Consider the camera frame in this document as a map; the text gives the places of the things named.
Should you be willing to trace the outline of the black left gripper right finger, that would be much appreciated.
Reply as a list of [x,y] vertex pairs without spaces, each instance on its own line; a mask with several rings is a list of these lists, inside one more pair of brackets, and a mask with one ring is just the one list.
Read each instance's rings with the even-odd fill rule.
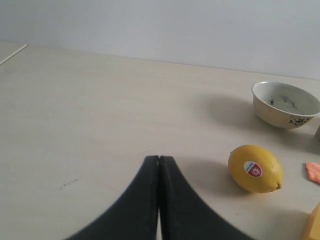
[[163,240],[251,239],[200,198],[172,156],[159,158],[158,196]]

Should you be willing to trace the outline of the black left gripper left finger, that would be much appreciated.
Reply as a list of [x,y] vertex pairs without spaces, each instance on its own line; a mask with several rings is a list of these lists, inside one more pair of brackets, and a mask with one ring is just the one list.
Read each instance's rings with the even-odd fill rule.
[[122,195],[69,240],[155,240],[159,157],[147,156]]

